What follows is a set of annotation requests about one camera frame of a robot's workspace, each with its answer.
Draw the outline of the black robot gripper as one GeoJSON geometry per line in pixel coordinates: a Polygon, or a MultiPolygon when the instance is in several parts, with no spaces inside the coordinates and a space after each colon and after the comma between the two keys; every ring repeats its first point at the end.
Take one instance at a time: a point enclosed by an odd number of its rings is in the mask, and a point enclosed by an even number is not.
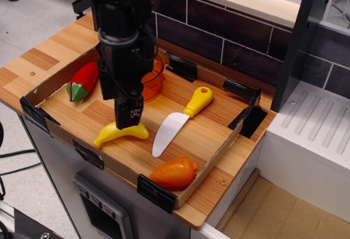
{"type": "Polygon", "coordinates": [[[104,100],[114,100],[115,123],[120,130],[140,123],[143,111],[142,78],[153,70],[156,38],[139,28],[126,38],[98,30],[102,58],[98,74],[104,100]]]}

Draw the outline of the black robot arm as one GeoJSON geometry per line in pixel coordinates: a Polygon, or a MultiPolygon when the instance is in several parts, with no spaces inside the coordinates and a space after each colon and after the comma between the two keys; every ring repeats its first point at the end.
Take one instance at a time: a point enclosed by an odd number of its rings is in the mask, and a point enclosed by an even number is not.
{"type": "Polygon", "coordinates": [[[154,68],[156,38],[148,26],[150,0],[91,0],[101,58],[97,62],[104,100],[114,100],[118,129],[139,124],[142,79],[154,68]]]}

